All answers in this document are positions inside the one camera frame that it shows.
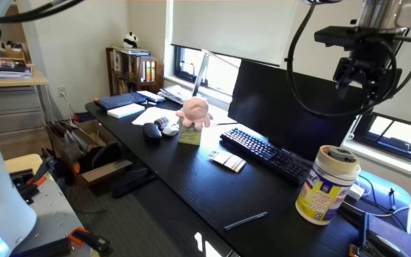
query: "black keyboard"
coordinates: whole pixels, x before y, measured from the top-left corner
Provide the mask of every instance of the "black keyboard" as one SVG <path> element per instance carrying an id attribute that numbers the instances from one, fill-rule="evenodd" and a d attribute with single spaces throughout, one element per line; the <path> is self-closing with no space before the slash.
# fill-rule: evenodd
<path id="1" fill-rule="evenodd" d="M 95 104 L 104 110 L 115 109 L 128 104 L 138 104 L 144 102 L 146 99 L 138 93 L 128 93 L 115 96 L 107 96 L 95 99 Z"/>
<path id="2" fill-rule="evenodd" d="M 250 153 L 253 157 L 277 171 L 290 182 L 300 185 L 308 177 L 310 167 L 268 142 L 259 140 L 237 128 L 220 136 L 225 142 Z"/>

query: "computer monitor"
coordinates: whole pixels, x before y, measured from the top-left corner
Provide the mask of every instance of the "computer monitor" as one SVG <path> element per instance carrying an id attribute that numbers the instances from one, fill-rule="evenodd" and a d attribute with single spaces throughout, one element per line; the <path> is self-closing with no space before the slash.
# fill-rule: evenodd
<path id="1" fill-rule="evenodd" d="M 303 102 L 321 112 L 354 110 L 365 99 L 362 88 L 349 87 L 340 100 L 333 81 L 295 73 L 295 82 Z M 315 160 L 322 145 L 340 146 L 355 119 L 311 115 L 292 94 L 286 70 L 245 60 L 241 62 L 228 116 L 309 161 Z"/>

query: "gray carpet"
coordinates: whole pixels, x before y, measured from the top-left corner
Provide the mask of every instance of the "gray carpet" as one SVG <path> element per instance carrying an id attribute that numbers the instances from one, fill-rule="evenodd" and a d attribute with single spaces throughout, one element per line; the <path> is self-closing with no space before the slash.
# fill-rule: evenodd
<path id="1" fill-rule="evenodd" d="M 115 182 L 135 176 L 127 171 L 109 179 L 107 184 L 82 190 L 74 187 L 72 199 L 77 210 L 99 214 L 77 213 L 89 231 L 111 241 L 111 257 L 217 257 L 207 241 L 222 257 L 230 248 L 164 183 L 156 179 L 120 199 L 113 199 L 110 189 Z M 196 233 L 202 237 L 198 250 Z"/>

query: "plush toy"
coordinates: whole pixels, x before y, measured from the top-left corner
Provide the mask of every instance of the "plush toy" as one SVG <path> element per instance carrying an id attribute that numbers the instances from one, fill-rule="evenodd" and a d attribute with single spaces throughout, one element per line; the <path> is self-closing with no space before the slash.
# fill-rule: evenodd
<path id="1" fill-rule="evenodd" d="M 129 32 L 123 39 L 123 47 L 124 48 L 137 48 L 136 42 L 139 41 L 137 36 L 134 33 Z"/>
<path id="2" fill-rule="evenodd" d="M 209 127 L 210 120 L 213 119 L 209 113 L 209 103 L 205 98 L 198 96 L 186 100 L 183 108 L 178 110 L 176 115 L 183 118 L 182 125 L 184 127 L 190 127 L 191 124 L 194 124 L 194 128 L 199 131 L 202 130 L 202 127 Z"/>

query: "wipes canister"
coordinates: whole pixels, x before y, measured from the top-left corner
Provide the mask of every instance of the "wipes canister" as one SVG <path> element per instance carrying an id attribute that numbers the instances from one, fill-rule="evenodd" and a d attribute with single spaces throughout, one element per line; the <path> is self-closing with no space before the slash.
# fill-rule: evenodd
<path id="1" fill-rule="evenodd" d="M 360 171 L 352 152 L 331 145 L 320 147 L 296 200 L 299 214 L 311 223 L 328 224 Z"/>

